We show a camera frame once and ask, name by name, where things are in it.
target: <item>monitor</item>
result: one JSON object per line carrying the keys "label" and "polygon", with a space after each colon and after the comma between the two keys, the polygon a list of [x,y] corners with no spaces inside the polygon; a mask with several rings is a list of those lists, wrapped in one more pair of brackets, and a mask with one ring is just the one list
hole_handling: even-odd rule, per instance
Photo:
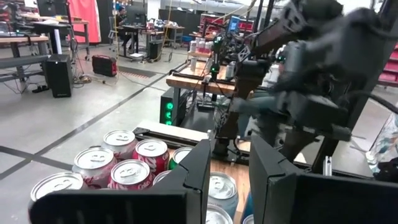
{"label": "monitor", "polygon": [[240,21],[241,19],[239,17],[231,16],[228,24],[228,32],[238,32]]}
{"label": "monitor", "polygon": [[133,26],[144,26],[147,25],[146,10],[142,5],[132,5],[126,8],[127,11],[127,23]]}
{"label": "monitor", "polygon": [[55,4],[53,0],[37,0],[37,8],[40,16],[56,16]]}

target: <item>green led light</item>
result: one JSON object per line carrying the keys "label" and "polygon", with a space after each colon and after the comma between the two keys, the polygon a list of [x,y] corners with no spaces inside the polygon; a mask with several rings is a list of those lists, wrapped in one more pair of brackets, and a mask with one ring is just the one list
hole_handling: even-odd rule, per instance
{"label": "green led light", "polygon": [[168,110],[172,110],[173,109],[173,103],[167,103],[166,104],[166,108],[168,109]]}

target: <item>concrete floor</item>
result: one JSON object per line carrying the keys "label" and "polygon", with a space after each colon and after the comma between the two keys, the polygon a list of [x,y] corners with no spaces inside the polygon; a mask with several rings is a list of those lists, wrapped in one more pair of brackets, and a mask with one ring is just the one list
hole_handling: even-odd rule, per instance
{"label": "concrete floor", "polygon": [[[109,46],[91,48],[91,55],[111,55]],[[1,223],[28,223],[27,204],[32,187],[42,178],[70,168],[78,152],[102,142],[103,135],[114,129],[134,129],[142,120],[159,120],[160,96],[168,89],[165,74],[187,56],[175,51],[171,62],[163,59],[144,65],[120,58],[119,65],[155,72],[151,78],[120,76],[117,84],[93,81],[73,90],[73,97],[55,99],[50,91],[15,94],[0,84],[0,209]],[[1,50],[9,57],[8,49]],[[91,72],[91,62],[81,61],[84,73]],[[29,70],[39,69],[31,66]],[[31,83],[43,83],[43,77],[32,77]],[[19,82],[7,82],[16,88]],[[398,95],[383,89],[376,93],[395,103]],[[364,160],[389,112],[372,101],[366,105],[354,130],[357,138],[341,142],[335,155],[335,169],[371,175]],[[303,154],[312,163],[318,146],[312,144]]]}

